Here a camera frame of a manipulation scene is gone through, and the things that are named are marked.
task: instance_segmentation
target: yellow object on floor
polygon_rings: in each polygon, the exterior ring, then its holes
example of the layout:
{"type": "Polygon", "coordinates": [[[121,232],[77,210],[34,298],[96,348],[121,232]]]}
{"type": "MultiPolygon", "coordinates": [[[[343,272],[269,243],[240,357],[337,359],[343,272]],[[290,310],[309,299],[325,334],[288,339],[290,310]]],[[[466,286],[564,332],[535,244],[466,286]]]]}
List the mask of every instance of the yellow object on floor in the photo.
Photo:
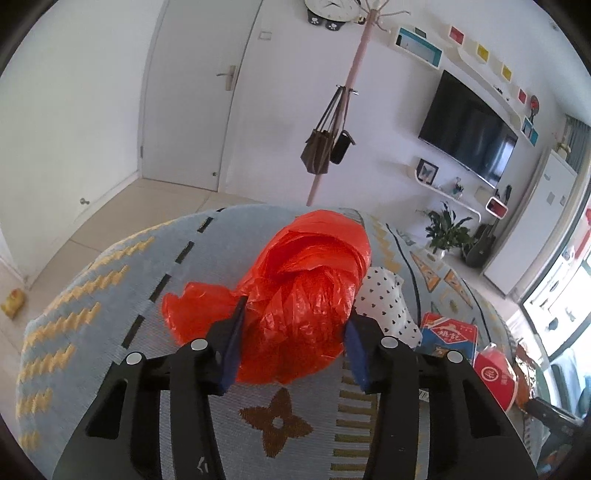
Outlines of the yellow object on floor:
{"type": "Polygon", "coordinates": [[[0,309],[12,320],[24,305],[25,298],[25,293],[20,288],[15,288],[4,300],[4,303],[0,304],[0,309]]]}

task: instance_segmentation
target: orange plastic bag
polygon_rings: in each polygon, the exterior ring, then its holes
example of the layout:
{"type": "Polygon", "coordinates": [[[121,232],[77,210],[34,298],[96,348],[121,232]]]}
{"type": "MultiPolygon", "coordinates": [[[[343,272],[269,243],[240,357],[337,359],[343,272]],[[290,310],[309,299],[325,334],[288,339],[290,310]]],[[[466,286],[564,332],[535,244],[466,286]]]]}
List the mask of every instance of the orange plastic bag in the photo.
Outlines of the orange plastic bag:
{"type": "Polygon", "coordinates": [[[191,282],[181,297],[164,296],[162,313],[184,345],[228,318],[247,295],[238,381],[289,383],[343,351],[343,327],[370,260],[361,225],[317,210],[280,230],[234,291],[191,282]]]}

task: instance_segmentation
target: door handle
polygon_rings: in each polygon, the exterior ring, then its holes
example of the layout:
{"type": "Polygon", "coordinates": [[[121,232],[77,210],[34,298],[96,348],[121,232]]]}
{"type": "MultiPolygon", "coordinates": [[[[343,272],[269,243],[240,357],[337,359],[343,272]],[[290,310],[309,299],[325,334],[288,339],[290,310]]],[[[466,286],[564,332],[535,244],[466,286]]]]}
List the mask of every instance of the door handle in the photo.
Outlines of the door handle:
{"type": "Polygon", "coordinates": [[[226,91],[234,90],[234,75],[236,75],[236,65],[230,65],[228,73],[218,73],[216,77],[226,77],[226,91]]]}

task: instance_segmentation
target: brown handbag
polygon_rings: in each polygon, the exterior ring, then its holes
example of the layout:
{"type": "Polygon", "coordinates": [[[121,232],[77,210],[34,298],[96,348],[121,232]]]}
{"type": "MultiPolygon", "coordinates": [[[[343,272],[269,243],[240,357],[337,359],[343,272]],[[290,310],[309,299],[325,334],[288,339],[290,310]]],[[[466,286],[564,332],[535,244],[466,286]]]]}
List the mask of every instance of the brown handbag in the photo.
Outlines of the brown handbag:
{"type": "Polygon", "coordinates": [[[312,130],[310,138],[306,140],[306,146],[304,147],[304,151],[301,153],[300,158],[306,166],[308,173],[319,175],[327,173],[329,170],[330,153],[332,152],[335,143],[335,136],[332,133],[330,126],[328,130],[325,130],[324,126],[326,125],[330,113],[335,108],[343,89],[344,87],[338,88],[328,107],[324,111],[322,118],[320,118],[320,122],[318,122],[316,128],[312,130]]]}

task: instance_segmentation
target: baseboard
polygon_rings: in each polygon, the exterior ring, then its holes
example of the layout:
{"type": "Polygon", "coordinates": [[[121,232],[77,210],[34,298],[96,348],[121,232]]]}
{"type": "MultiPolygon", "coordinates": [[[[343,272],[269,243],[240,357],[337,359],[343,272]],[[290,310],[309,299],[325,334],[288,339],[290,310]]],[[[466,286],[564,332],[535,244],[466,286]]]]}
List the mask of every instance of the baseboard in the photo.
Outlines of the baseboard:
{"type": "Polygon", "coordinates": [[[25,281],[25,277],[23,277],[20,272],[17,271],[10,263],[0,257],[0,264],[4,265],[4,267],[8,270],[8,272],[16,278],[24,287],[27,286],[27,282],[25,281]]]}
{"type": "Polygon", "coordinates": [[[53,241],[49,247],[48,255],[47,255],[47,262],[44,265],[36,270],[33,274],[29,275],[28,277],[24,278],[24,285],[26,288],[31,288],[33,283],[37,279],[37,277],[41,274],[43,269],[47,266],[47,264],[51,261],[51,259],[55,256],[56,253],[59,252],[60,248],[62,248],[66,242],[76,233],[76,231],[92,217],[96,212],[98,212],[109,200],[111,200],[115,195],[121,192],[124,188],[129,186],[135,180],[139,178],[139,171],[133,172],[129,177],[125,178],[124,180],[120,181],[117,185],[111,188],[108,192],[103,194],[98,200],[91,203],[91,205],[81,213],[74,222],[72,222],[68,228],[64,231],[64,233],[58,237],[55,241],[53,241]]]}

